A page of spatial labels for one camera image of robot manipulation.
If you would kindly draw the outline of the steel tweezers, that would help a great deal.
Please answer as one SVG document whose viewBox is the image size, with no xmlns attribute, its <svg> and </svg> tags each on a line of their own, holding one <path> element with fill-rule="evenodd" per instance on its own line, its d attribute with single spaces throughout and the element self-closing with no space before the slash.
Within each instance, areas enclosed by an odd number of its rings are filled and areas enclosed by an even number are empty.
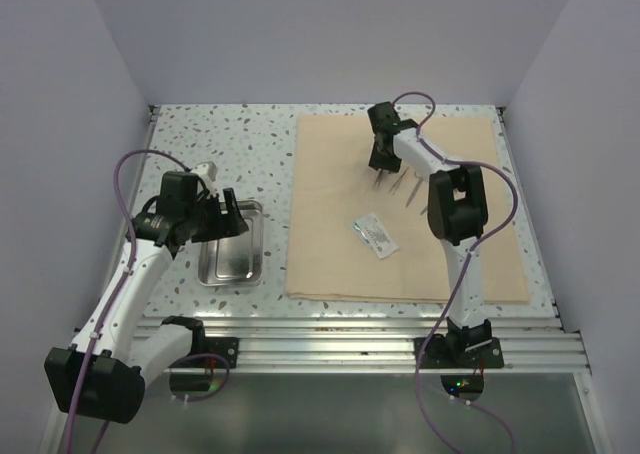
<svg viewBox="0 0 640 454">
<path fill-rule="evenodd" d="M 402 174 L 401 174 L 401 175 L 396 179 L 396 181 L 391 185 L 391 187 L 390 187 L 390 189 L 389 189 L 389 193 L 390 193 L 390 194 L 395 194 L 395 193 L 398 191 L 399 187 L 400 187 L 400 186 L 401 186 L 401 184 L 402 184 L 402 181 L 403 181 L 403 178 L 405 177 L 405 175 L 406 175 L 406 173 L 405 173 L 405 172 L 403 172 L 403 173 L 402 173 Z"/>
<path fill-rule="evenodd" d="M 382 182 L 386 179 L 386 177 L 387 177 L 387 171 L 383 170 L 383 169 L 380 169 L 378 171 L 378 174 L 377 174 L 376 178 L 375 178 L 375 181 L 374 181 L 374 184 L 373 184 L 373 188 L 374 189 L 379 189 L 381 187 L 381 185 L 382 185 Z"/>
</svg>

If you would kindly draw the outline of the small steel scissors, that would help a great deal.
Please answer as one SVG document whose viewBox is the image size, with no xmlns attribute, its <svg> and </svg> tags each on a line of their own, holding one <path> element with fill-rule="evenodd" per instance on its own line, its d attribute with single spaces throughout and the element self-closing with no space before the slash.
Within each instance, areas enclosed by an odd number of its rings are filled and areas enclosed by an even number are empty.
<svg viewBox="0 0 640 454">
<path fill-rule="evenodd" d="M 424 183 L 424 178 L 422 177 L 422 175 L 418 172 L 418 171 L 414 171 L 413 172 L 413 176 L 415 178 L 415 184 L 414 187 L 412 188 L 412 190 L 410 191 L 410 194 L 407 198 L 405 207 L 408 208 L 414 201 L 416 195 L 418 194 L 422 184 Z"/>
</svg>

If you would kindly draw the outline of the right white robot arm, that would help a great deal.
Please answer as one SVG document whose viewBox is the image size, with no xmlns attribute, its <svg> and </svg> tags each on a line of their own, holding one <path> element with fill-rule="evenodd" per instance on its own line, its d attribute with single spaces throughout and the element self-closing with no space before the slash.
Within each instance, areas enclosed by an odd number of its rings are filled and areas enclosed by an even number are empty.
<svg viewBox="0 0 640 454">
<path fill-rule="evenodd" d="M 414 120 L 387 113 L 371 114 L 369 121 L 374 133 L 369 166 L 396 173 L 406 162 L 429 183 L 426 220 L 445 253 L 451 298 L 447 333 L 432 337 L 425 351 L 436 362 L 468 366 L 493 339 L 476 246 L 488 221 L 481 168 L 451 159 L 422 136 L 411 135 L 409 130 L 418 127 Z"/>
</svg>

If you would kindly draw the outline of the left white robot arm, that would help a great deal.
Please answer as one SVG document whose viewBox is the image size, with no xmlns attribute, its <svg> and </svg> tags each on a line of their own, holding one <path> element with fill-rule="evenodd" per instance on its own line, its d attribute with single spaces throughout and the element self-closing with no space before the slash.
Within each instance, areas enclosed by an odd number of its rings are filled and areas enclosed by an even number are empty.
<svg viewBox="0 0 640 454">
<path fill-rule="evenodd" d="M 44 362 L 57 407 L 120 424 L 137 414 L 146 388 L 170 367 L 230 362 L 208 349 L 202 322 L 178 315 L 133 347 L 136 327 L 158 281 L 188 242 L 239 236 L 248 230 L 235 192 L 171 194 L 151 198 L 132 220 L 134 238 L 90 319 L 67 348 L 53 348 Z"/>
</svg>

